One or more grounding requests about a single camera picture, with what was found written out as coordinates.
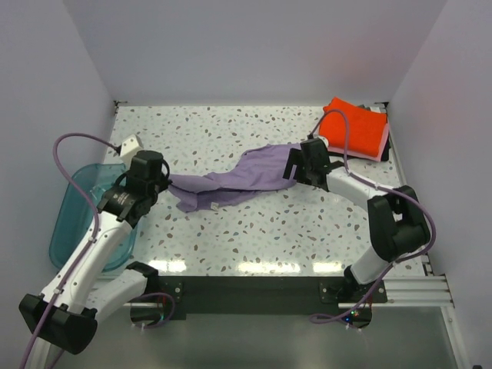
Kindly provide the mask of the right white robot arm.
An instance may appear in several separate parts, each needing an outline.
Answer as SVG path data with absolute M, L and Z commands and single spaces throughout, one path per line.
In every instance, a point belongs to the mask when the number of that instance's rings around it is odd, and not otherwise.
M 367 213 L 371 246 L 345 268 L 338 301 L 361 301 L 395 262 L 431 240 L 413 188 L 388 188 L 352 171 L 346 161 L 332 161 L 320 138 L 289 151 L 283 178 L 337 194 Z

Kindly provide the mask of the purple t shirt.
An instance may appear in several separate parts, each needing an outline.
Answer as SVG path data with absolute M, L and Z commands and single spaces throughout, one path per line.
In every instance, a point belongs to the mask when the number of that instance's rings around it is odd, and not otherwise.
M 270 191 L 293 187 L 283 178 L 292 148 L 299 144 L 265 145 L 245 151 L 233 169 L 203 176 L 171 175 L 168 191 L 178 199 L 177 208 L 190 213 L 235 206 Z

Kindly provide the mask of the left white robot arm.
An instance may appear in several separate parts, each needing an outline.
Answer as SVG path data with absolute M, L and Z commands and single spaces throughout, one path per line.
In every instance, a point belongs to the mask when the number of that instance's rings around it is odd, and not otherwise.
M 107 190 L 95 219 L 58 275 L 39 294 L 26 294 L 19 310 L 28 329 L 70 354 L 91 342 L 98 323 L 128 301 L 158 296 L 158 271 L 132 262 L 101 292 L 92 290 L 113 251 L 156 204 L 170 185 L 162 154 L 140 150 L 129 169 Z

